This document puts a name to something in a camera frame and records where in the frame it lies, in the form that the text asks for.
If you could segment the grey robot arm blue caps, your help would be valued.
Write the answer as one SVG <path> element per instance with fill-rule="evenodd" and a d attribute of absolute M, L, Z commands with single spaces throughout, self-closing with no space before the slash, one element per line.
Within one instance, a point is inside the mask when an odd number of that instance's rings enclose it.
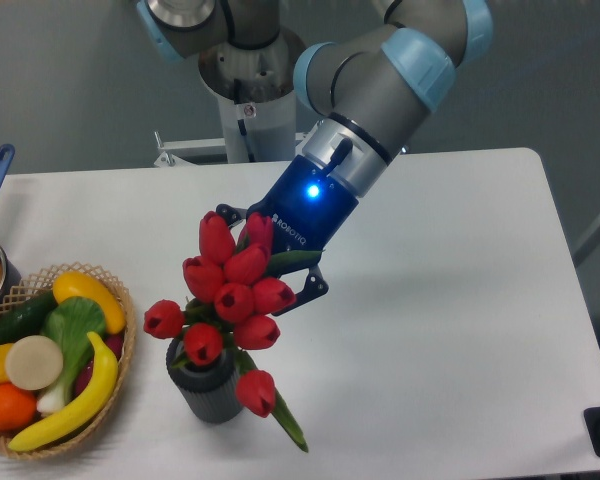
<path fill-rule="evenodd" d="M 483 1 L 395 1 L 379 28 L 309 47 L 282 26 L 276 1 L 136 9 L 165 59 L 197 58 L 228 161 L 287 162 L 253 211 L 273 221 L 275 256 L 303 254 L 297 305 L 327 292 L 321 250 L 493 37 Z"/>

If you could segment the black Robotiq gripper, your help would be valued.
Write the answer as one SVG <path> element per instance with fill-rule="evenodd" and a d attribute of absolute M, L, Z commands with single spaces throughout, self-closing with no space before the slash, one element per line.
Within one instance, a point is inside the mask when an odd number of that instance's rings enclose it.
<path fill-rule="evenodd" d="M 216 206 L 230 230 L 246 225 L 258 213 L 273 223 L 272 252 L 321 251 L 359 204 L 359 200 L 310 160 L 298 155 L 262 200 L 248 209 L 222 203 Z M 308 269 L 304 286 L 293 304 L 274 312 L 281 316 L 329 291 L 318 265 Z"/>

